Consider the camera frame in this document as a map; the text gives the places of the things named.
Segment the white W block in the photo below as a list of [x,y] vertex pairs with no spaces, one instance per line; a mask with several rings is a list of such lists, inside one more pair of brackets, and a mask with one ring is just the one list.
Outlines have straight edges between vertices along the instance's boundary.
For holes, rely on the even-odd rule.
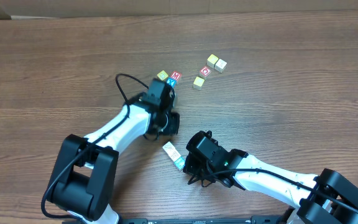
[[178,159],[181,158],[180,153],[176,149],[169,149],[167,154],[173,162],[176,162]]

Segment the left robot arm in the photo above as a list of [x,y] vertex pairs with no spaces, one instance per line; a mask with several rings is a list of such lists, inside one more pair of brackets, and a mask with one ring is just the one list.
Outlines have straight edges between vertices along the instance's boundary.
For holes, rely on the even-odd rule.
[[80,223],[120,223],[109,204],[119,155],[139,136],[177,134],[179,124],[178,113],[137,102],[124,105],[91,134],[67,136],[42,197],[42,213]]

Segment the white animal block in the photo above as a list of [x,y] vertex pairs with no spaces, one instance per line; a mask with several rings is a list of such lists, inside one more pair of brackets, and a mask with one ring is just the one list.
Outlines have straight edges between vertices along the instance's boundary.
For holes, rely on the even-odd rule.
[[176,151],[175,146],[170,141],[163,145],[162,148],[167,154],[171,154]]

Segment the blue L block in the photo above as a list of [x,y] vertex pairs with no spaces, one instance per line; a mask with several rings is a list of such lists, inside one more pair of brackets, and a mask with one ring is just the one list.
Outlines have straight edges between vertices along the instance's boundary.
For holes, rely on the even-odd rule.
[[183,170],[183,168],[185,166],[185,159],[183,157],[179,157],[173,163],[178,170]]

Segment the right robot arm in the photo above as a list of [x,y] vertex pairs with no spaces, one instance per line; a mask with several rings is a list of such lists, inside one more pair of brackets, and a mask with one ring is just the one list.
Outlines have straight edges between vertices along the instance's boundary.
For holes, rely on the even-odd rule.
[[271,196],[291,206],[303,223],[358,223],[358,188],[335,170],[300,174],[233,149],[207,156],[190,152],[183,171],[189,184],[219,182]]

